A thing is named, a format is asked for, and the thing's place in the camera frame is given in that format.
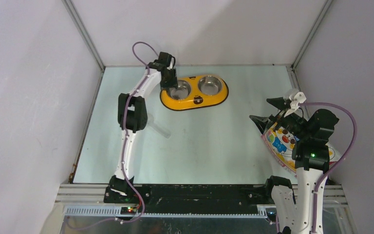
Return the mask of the colourful pet food bag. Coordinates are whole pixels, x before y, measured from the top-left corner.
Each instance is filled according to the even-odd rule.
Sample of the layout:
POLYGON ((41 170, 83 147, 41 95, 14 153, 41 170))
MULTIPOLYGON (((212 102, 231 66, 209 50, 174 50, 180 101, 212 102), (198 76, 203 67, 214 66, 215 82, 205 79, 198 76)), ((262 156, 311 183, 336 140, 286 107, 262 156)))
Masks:
POLYGON ((299 139, 284 128, 280 127, 278 130, 274 130, 274 127, 266 129, 262 124, 257 124, 256 126, 273 157, 282 167, 294 175, 296 174, 296 161, 292 156, 301 155, 319 159, 324 150, 327 149, 330 167, 341 159, 341 154, 329 143, 316 146, 308 145, 304 142, 300 147, 297 147, 296 144, 299 139))

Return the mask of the clear plastic scoop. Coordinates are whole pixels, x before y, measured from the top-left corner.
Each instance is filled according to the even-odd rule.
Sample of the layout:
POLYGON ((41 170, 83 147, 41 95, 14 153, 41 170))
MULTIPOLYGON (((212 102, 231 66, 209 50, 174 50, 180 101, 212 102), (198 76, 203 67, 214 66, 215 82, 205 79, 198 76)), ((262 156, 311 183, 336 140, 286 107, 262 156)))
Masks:
POLYGON ((168 129, 165 129, 164 127, 161 127, 157 123, 155 123, 153 115, 148 114, 147 117, 148 117, 147 125, 149 127, 151 127, 155 132, 157 132, 161 136, 165 138, 170 138, 171 132, 168 129))

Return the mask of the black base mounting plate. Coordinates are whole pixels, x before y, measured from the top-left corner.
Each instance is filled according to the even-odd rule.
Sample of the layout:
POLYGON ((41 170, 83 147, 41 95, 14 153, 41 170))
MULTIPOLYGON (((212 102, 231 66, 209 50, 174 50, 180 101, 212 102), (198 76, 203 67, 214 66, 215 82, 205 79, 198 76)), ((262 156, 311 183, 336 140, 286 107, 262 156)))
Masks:
POLYGON ((268 185, 136 184, 149 214, 257 215, 259 205, 273 205, 268 185))

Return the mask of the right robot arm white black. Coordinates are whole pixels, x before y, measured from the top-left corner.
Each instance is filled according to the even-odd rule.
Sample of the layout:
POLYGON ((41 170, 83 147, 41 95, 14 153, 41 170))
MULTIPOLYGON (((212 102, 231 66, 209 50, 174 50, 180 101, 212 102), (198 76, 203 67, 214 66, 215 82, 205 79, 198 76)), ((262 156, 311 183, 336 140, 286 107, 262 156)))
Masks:
POLYGON ((276 225, 280 234, 321 234, 323 193, 330 169, 327 145, 339 119, 327 109, 318 109, 309 119, 292 112, 291 101, 283 97, 268 98, 269 104, 278 109, 276 115, 250 119, 269 146, 278 153, 280 146, 293 146, 298 193, 291 181, 280 176, 267 179, 264 199, 276 205, 276 225))

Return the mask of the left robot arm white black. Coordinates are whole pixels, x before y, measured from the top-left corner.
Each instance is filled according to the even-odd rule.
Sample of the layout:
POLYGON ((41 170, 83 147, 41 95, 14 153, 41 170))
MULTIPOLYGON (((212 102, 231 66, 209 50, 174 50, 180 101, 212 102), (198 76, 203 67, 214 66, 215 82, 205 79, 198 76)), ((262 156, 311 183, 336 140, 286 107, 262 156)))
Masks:
POLYGON ((146 64, 136 86, 119 95, 117 120, 122 130, 122 144, 119 163, 105 190, 105 203, 130 203, 136 197, 141 198, 133 181, 137 139, 148 123, 146 98, 156 86, 165 90, 177 87, 177 82, 175 57, 160 52, 156 60, 146 64))

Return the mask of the yellow double pet bowl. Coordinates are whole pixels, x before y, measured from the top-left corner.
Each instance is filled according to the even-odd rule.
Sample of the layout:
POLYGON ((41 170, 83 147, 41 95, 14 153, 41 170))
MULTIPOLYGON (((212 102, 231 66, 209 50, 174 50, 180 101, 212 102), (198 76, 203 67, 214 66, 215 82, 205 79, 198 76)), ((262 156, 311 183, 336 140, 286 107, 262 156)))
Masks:
POLYGON ((173 111, 216 106, 229 95, 226 82, 218 75, 206 74, 178 79, 178 86, 160 93, 161 103, 173 111))

